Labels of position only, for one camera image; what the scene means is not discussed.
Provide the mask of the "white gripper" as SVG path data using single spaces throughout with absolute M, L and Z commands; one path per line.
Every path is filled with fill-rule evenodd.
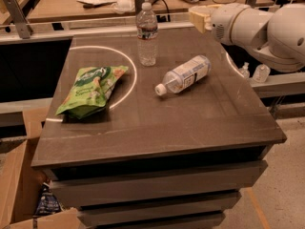
M 190 22 L 202 33 L 212 31 L 214 39 L 231 46 L 250 46 L 250 31 L 246 28 L 250 6 L 238 3 L 194 6 L 189 8 Z

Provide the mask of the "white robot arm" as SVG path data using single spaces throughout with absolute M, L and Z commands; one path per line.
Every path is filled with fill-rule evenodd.
M 286 4 L 274 12 L 231 3 L 194 6 L 191 23 L 227 46 L 238 46 L 250 56 L 282 73 L 305 67 L 305 5 Z

